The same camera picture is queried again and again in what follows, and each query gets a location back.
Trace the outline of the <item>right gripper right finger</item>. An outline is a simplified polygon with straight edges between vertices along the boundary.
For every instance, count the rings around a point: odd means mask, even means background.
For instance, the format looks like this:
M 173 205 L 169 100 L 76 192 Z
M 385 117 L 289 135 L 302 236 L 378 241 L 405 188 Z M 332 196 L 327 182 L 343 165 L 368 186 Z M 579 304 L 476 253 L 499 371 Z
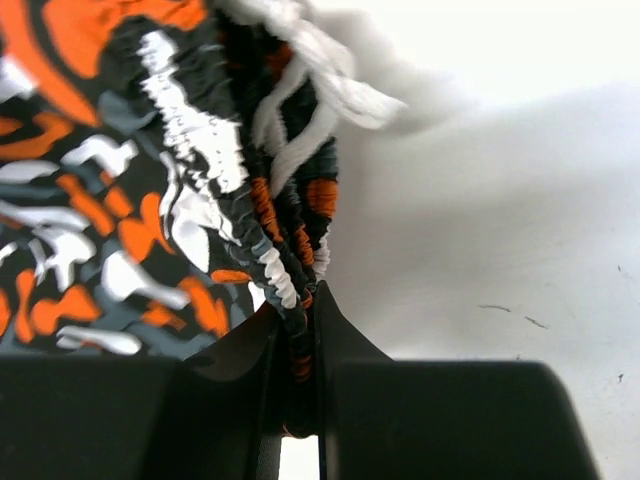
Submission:
M 400 361 L 314 301 L 324 479 L 594 479 L 564 385 L 531 361 Z

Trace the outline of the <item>orange camouflage shorts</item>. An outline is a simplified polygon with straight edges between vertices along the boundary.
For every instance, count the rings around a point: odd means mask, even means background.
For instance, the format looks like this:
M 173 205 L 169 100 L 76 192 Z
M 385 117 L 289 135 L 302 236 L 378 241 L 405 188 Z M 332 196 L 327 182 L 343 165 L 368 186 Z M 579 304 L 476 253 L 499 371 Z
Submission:
M 185 359 L 269 304 L 314 435 L 335 133 L 402 109 L 307 1 L 3 2 L 2 352 Z

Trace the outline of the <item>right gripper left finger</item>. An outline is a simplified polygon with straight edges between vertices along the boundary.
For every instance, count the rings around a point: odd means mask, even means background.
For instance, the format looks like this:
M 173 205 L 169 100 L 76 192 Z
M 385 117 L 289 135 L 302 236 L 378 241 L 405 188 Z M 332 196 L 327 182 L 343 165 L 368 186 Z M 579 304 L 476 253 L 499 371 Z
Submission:
M 1 360 L 5 479 L 274 479 L 279 324 L 270 312 L 179 361 Z

